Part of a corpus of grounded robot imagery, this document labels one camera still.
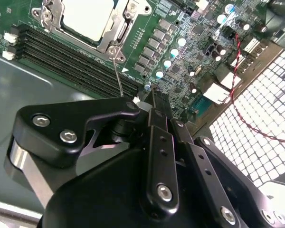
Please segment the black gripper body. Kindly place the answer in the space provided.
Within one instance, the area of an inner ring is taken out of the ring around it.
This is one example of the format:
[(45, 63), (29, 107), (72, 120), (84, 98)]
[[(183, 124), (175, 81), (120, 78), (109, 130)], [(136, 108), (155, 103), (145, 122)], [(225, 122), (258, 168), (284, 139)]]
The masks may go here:
[(149, 123), (144, 146), (111, 158), (62, 186), (43, 228), (162, 228), (180, 207), (174, 136)]

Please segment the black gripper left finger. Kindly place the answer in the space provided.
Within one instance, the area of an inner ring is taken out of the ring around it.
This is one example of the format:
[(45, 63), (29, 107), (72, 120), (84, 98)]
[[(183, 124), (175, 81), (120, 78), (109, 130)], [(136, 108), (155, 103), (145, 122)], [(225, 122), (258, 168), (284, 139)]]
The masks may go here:
[(159, 90), (143, 102), (115, 97), (29, 105), (16, 113), (4, 168), (32, 190), (46, 210), (71, 180), (127, 151), (140, 149), (149, 123), (168, 117), (160, 110)]

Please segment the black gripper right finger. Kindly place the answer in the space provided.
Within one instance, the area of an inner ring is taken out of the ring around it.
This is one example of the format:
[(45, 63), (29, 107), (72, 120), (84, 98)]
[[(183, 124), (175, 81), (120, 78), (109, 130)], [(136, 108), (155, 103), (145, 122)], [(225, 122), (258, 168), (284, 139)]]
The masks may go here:
[(176, 146), (178, 212), (164, 228), (285, 228), (285, 216), (207, 137), (192, 138), (160, 94)]

